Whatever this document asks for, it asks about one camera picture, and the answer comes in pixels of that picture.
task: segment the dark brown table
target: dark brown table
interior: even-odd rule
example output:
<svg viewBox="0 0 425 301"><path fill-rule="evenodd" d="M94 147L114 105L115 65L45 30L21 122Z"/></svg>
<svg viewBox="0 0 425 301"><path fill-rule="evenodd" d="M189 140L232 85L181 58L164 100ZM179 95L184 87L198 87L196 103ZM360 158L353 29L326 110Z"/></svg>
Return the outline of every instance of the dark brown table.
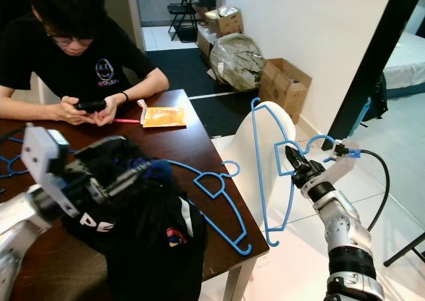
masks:
<svg viewBox="0 0 425 301"><path fill-rule="evenodd" d="M71 126L64 122L36 122L38 126L61 131L71 148L79 150L100 138L125 135L137 142L149 155L186 163L200 171L227 172L205 129L183 90L157 94L146 100L148 106L182 106L185 109L186 128L145 128L137 124L113 123L104 127L91 124ZM139 119L140 108L135 103L119 110L117 118ZM0 132L4 134L24 123L0 120ZM1 155L13 158L21 152L21 144L4 142ZM17 169L23 167L17 163ZM173 166L179 183L189 198L212 219L232 240L239 237L241 229L232 208L226 199L219 196L210 199L194 183L197 176L182 167ZM5 165L1 164L1 173ZM241 198L233 181L226 178L226 190L238 208L248 234L239 247L252 245L248 256L238 254L212 227L208 226L208 247L205 253L203 280L208 280L229 271L224 300L239 301L242 298L256 259L267 253L269 247ZM29 174L0 180L6 192L0 195L4 202L25 191L34 181ZM217 180L206 178L202 184L215 192ZM106 286L106 263L104 257L84 243L71 237L57 222L54 227L39 237L26 254L21 272L15 282L13 301L75 301L110 300Z"/></svg>

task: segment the orange package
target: orange package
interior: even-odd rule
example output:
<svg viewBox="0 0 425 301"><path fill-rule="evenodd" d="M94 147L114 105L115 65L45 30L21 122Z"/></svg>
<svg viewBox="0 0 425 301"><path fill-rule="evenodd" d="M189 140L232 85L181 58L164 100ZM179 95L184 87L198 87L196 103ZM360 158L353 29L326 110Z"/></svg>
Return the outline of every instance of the orange package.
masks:
<svg viewBox="0 0 425 301"><path fill-rule="evenodd" d="M186 126L183 107L148 107L143 127Z"/></svg>

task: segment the black wristband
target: black wristband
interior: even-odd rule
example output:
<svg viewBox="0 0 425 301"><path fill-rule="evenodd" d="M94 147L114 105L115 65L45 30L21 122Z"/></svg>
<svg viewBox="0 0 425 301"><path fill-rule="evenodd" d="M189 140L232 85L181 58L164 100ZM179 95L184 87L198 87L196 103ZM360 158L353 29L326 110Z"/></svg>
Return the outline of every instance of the black wristband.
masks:
<svg viewBox="0 0 425 301"><path fill-rule="evenodd" d="M127 95L125 92L120 92L120 93L122 93L122 94L124 94L124 95L126 96L126 101L125 101L125 103L126 103L126 102L128 102L128 95Z"/></svg>

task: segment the eyeglasses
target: eyeglasses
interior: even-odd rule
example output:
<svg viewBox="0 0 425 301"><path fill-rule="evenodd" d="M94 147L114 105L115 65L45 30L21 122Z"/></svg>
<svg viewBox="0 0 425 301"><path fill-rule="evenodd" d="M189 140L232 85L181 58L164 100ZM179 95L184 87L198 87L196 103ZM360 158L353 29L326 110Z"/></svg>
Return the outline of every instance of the eyeglasses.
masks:
<svg viewBox="0 0 425 301"><path fill-rule="evenodd" d="M78 37L56 37L50 34L47 34L47 36L50 37L53 42L55 42L60 47L67 47L74 41L77 41L83 47L88 47L94 39L94 37L87 37L85 39L79 39Z"/></svg>

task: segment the black t-shirt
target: black t-shirt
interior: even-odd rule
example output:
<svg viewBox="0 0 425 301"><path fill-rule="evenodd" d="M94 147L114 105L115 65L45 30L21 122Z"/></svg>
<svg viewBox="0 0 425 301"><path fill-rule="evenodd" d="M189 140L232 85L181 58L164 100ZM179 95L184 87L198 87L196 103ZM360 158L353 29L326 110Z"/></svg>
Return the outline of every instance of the black t-shirt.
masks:
<svg viewBox="0 0 425 301"><path fill-rule="evenodd" d="M57 96L101 100L131 85L122 67L145 78L155 67L110 18L80 56L52 41L33 14L11 22L0 41L0 85L30 90L35 72Z"/></svg>

